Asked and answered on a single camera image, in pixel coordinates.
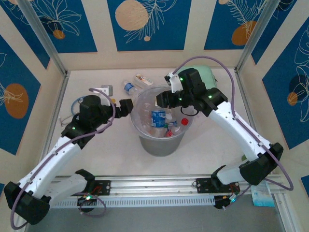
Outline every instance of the white floor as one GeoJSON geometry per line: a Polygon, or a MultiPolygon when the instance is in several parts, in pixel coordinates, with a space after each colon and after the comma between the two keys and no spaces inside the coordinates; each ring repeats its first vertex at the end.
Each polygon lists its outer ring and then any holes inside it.
{"type": "MultiPolygon", "coordinates": [[[[72,71],[59,117],[69,116],[72,102],[80,96],[90,94],[90,87],[113,85],[113,97],[120,100],[129,97],[121,89],[123,79],[131,79],[136,73],[142,73],[156,84],[165,84],[164,76],[172,70],[72,71]]],[[[231,83],[227,73],[218,68],[212,71],[218,80],[217,87],[230,99],[231,83]]],[[[235,109],[247,120],[236,80],[235,84],[235,109]]],[[[56,143],[63,129],[58,121],[52,144],[56,143]]],[[[177,151],[164,158],[151,156],[143,150],[128,116],[116,119],[103,134],[95,136],[81,154],[69,161],[59,175],[71,175],[81,168],[94,175],[211,174],[224,164],[238,162],[242,155],[232,138],[220,126],[200,113],[195,117],[177,151]]]]}

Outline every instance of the water bottle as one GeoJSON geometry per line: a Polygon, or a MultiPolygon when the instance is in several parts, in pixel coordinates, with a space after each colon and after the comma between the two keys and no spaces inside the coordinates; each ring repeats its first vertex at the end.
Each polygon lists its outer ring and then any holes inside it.
{"type": "Polygon", "coordinates": [[[128,95],[133,95],[135,92],[138,91],[138,89],[127,80],[122,81],[122,86],[128,95]]]}
{"type": "Polygon", "coordinates": [[[151,104],[144,103],[139,111],[141,127],[144,132],[151,134],[151,104]]]}
{"type": "Polygon", "coordinates": [[[177,118],[174,109],[167,109],[165,112],[165,124],[166,127],[176,127],[177,118]]]}
{"type": "Polygon", "coordinates": [[[163,138],[165,135],[165,110],[155,105],[151,111],[151,135],[157,138],[163,138]]]}

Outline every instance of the clear plastic bin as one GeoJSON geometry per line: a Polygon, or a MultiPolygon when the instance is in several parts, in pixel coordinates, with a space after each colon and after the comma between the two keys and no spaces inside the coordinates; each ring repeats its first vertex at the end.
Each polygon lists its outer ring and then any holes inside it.
{"type": "MultiPolygon", "coordinates": [[[[156,138],[151,136],[149,133],[144,131],[142,124],[141,124],[141,118],[140,118],[140,109],[143,106],[144,103],[149,103],[154,105],[155,103],[155,97],[164,91],[170,90],[169,86],[155,86],[151,87],[149,89],[145,89],[142,92],[140,92],[135,98],[134,98],[134,108],[131,112],[131,120],[136,128],[138,135],[140,137],[140,142],[143,148],[151,155],[154,156],[168,156],[171,153],[173,153],[179,146],[185,132],[189,129],[190,125],[192,124],[193,117],[192,116],[185,116],[180,112],[180,107],[175,108],[175,114],[177,121],[181,121],[182,118],[187,118],[189,120],[189,123],[185,127],[185,129],[178,135],[174,135],[172,137],[168,138],[156,138]]],[[[188,108],[184,109],[186,114],[194,114],[194,108],[192,106],[189,106],[188,108]]]]}

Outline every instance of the bottle cap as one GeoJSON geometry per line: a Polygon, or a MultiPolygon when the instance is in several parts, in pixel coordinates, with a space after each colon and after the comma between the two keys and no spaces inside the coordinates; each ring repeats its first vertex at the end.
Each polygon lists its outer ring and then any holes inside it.
{"type": "Polygon", "coordinates": [[[182,119],[182,124],[186,126],[186,125],[188,125],[188,123],[189,123],[189,120],[188,120],[187,118],[184,117],[184,118],[182,119]]]}

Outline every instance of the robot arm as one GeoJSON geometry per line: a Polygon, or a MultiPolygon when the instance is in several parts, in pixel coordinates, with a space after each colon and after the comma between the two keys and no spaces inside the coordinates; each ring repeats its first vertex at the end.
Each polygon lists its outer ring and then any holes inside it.
{"type": "Polygon", "coordinates": [[[282,155],[282,146],[279,143],[272,145],[236,112],[233,116],[231,103],[227,101],[227,97],[217,88],[206,89],[196,69],[184,70],[179,75],[170,73],[165,79],[171,85],[171,91],[165,91],[156,97],[159,106],[163,108],[194,106],[196,110],[210,117],[226,130],[239,144],[247,158],[246,161],[235,165],[224,165],[211,175],[211,183],[217,189],[232,182],[244,180],[252,185],[258,185],[277,167],[262,145],[269,149],[277,159],[280,159],[282,155]],[[250,133],[236,119],[244,124],[250,133]],[[258,143],[252,134],[261,142],[258,143]]]}
{"type": "MultiPolygon", "coordinates": [[[[120,107],[115,107],[115,118],[127,116],[132,109],[131,99],[120,100],[120,107]]],[[[95,177],[85,170],[79,170],[59,183],[51,182],[67,162],[79,154],[95,136],[97,128],[108,123],[112,115],[113,106],[103,95],[84,97],[80,104],[80,112],[65,127],[52,150],[17,184],[9,182],[5,186],[4,193],[9,208],[12,209],[18,200],[15,212],[34,225],[46,216],[50,206],[77,192],[89,192],[95,177]]]]}

